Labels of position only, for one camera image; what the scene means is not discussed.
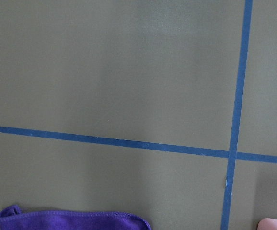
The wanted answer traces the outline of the purple microfiber cloth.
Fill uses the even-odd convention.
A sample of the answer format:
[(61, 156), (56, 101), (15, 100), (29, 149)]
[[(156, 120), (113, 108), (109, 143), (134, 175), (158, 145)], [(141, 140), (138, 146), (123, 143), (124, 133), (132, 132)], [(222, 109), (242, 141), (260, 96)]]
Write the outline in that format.
[(13, 205), (0, 212), (1, 230), (150, 230), (150, 224), (123, 212), (46, 210), (23, 213)]

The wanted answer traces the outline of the pink plastic bin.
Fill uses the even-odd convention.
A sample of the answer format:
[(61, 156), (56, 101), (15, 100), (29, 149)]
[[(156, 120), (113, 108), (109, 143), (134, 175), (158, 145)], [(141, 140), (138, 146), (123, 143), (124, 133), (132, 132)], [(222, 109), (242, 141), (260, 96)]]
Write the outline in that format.
[(277, 230), (277, 219), (264, 218), (259, 221), (257, 230)]

